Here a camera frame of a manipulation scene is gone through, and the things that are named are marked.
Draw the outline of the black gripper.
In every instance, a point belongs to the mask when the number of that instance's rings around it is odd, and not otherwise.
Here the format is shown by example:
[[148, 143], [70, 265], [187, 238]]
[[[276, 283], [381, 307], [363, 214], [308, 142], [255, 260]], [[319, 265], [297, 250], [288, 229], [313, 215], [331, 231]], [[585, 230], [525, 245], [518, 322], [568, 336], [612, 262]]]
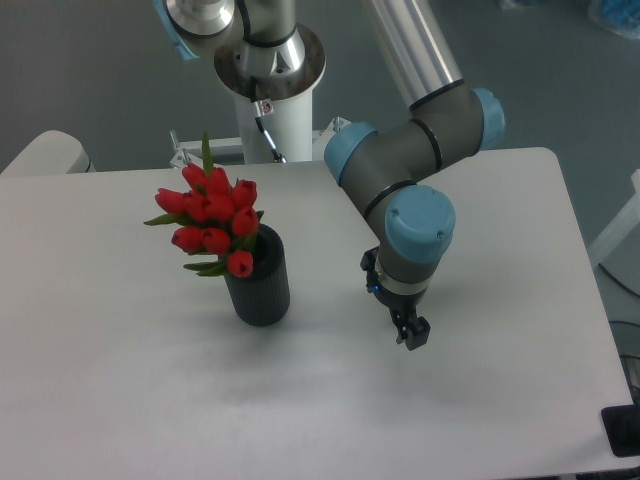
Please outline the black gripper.
[[422, 316], [417, 316], [416, 306], [423, 294], [401, 295], [392, 292], [381, 283], [381, 274], [376, 270], [378, 248], [364, 252], [360, 268], [366, 275], [366, 288], [390, 311], [391, 321], [397, 330], [396, 343], [405, 343], [409, 351], [425, 345], [431, 325]]

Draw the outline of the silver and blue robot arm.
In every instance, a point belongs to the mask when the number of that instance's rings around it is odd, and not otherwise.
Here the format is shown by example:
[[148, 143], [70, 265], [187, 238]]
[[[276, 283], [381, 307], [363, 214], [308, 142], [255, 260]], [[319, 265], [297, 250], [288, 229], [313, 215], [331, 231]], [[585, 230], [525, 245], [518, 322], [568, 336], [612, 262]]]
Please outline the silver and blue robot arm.
[[424, 185], [494, 144], [505, 119], [488, 90], [468, 87], [425, 1], [366, 1], [362, 8], [410, 112], [380, 133], [355, 122], [312, 135], [312, 93], [326, 57], [292, 1], [158, 1], [155, 10], [184, 59], [212, 59], [234, 98], [246, 163], [308, 161], [319, 147], [336, 183], [378, 239], [363, 255], [367, 287], [385, 305], [400, 344], [424, 345], [416, 308], [449, 247], [455, 213]]

